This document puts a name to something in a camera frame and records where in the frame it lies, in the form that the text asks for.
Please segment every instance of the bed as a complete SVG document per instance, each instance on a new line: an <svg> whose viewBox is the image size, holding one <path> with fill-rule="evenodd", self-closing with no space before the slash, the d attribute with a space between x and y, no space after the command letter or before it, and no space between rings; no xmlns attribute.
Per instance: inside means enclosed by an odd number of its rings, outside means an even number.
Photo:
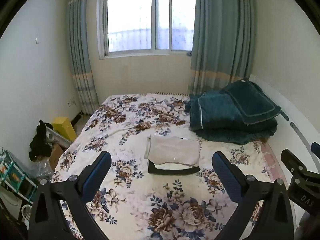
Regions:
<svg viewBox="0 0 320 240"><path fill-rule="evenodd" d="M212 169L216 151L258 180L270 182L281 177L277 169L270 172L275 165L266 161L268 153L262 152L260 142L239 146L197 137L189 129L186 100L187 96L179 94L110 96L61 156L53 182L80 174L101 151L110 152L111 169L100 191L87 203L110 240L214 239L237 207ZM198 140L200 172L187 176L149 174L143 156L150 134ZM82 239L67 203L61 205L74 236ZM257 203L243 236L251 232L260 207Z"/></svg>

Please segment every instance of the baseboard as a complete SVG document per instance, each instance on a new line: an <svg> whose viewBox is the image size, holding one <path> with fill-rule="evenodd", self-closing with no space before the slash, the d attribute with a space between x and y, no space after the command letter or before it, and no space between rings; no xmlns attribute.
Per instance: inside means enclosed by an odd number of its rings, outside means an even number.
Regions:
<svg viewBox="0 0 320 240"><path fill-rule="evenodd" d="M80 111L80 112L76 115L76 117L75 117L74 119L72 119L72 121L71 121L72 127L75 126L75 124L81 119L82 116L83 116L83 112Z"/></svg>

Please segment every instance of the window pane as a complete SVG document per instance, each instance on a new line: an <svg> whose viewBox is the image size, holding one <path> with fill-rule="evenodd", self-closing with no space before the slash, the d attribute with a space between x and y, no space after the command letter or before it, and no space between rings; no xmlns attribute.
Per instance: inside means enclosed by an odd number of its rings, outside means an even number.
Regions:
<svg viewBox="0 0 320 240"><path fill-rule="evenodd" d="M192 50L196 0L172 0L172 49Z"/></svg>
<svg viewBox="0 0 320 240"><path fill-rule="evenodd" d="M156 49L169 49L169 0L157 0Z"/></svg>
<svg viewBox="0 0 320 240"><path fill-rule="evenodd" d="M108 0L109 51L151 49L151 0Z"/></svg>

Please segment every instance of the blue-green curtain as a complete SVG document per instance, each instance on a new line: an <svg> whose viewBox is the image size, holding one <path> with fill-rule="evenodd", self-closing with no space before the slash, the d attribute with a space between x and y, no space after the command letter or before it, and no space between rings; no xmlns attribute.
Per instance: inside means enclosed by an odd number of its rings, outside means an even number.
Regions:
<svg viewBox="0 0 320 240"><path fill-rule="evenodd" d="M254 0L196 0L189 93L249 77L254 47Z"/></svg>
<svg viewBox="0 0 320 240"><path fill-rule="evenodd" d="M86 23L87 0L68 0L68 39L71 72L84 114L99 107L89 60Z"/></svg>

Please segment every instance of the screw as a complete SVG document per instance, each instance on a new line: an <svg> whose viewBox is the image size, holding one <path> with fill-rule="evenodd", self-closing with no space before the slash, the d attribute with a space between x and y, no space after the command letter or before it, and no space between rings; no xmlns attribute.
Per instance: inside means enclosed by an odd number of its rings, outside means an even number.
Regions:
<svg viewBox="0 0 320 240"><path fill-rule="evenodd" d="M75 181L76 179L78 179L78 176L77 176L77 175L71 175L71 176L69 177L69 180L70 180L70 181Z"/></svg>
<svg viewBox="0 0 320 240"><path fill-rule="evenodd" d="M253 175L247 175L246 178L248 181L254 181L256 179Z"/></svg>
<svg viewBox="0 0 320 240"><path fill-rule="evenodd" d="M277 183L278 183L279 185L282 185L284 182L283 182L282 179L277 179Z"/></svg>
<svg viewBox="0 0 320 240"><path fill-rule="evenodd" d="M41 185L44 185L44 184L46 184L48 181L46 180L46 179L41 179L41 181L40 181L40 184Z"/></svg>

